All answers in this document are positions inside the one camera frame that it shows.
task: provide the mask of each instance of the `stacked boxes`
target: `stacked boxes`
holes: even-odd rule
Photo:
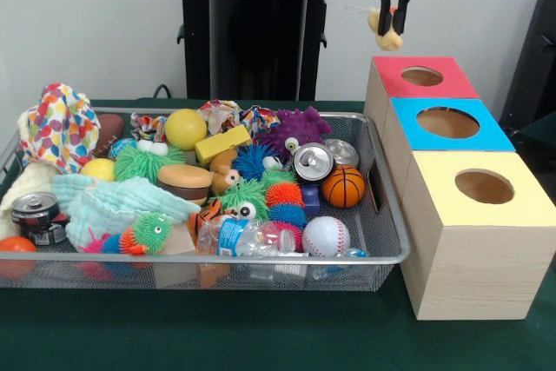
[[[522,319],[556,250],[556,208],[452,58],[376,57],[365,113],[406,217],[419,320]]]

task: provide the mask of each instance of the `soda can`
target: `soda can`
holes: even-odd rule
[[[21,235],[35,245],[52,245],[66,238],[67,218],[60,213],[52,193],[31,193],[11,205],[11,220],[20,226]]]
[[[359,154],[349,142],[341,139],[327,139],[324,146],[330,149],[337,164],[351,165],[354,168],[359,165]]]
[[[294,169],[302,182],[321,182],[334,168],[330,149],[317,142],[301,145],[294,154]]]

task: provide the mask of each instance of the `baseball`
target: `baseball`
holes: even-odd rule
[[[348,228],[335,217],[316,217],[303,232],[303,250],[312,256],[335,256],[350,245]]]

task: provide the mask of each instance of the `white wall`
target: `white wall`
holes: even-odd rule
[[[370,57],[381,52],[365,14],[345,8],[378,0],[327,2],[317,97],[362,100]],[[499,114],[534,2],[412,0],[401,53],[456,56]],[[181,0],[0,0],[3,132],[54,81],[93,98],[148,96],[162,82],[185,96],[183,49],[175,44],[181,23]]]

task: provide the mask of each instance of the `wire mesh basket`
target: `wire mesh basket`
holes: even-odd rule
[[[167,115],[173,109],[96,109],[118,113],[129,129],[132,112]],[[79,254],[68,241],[37,247],[36,253],[0,252],[3,288],[181,288],[376,291],[393,266],[409,254],[400,206],[372,121],[353,113],[321,113],[333,134],[359,152],[367,178],[364,198],[351,209],[335,209],[321,198],[321,215],[342,220],[352,247],[368,257],[227,257],[217,255]],[[5,193],[22,171],[18,137],[0,156]]]

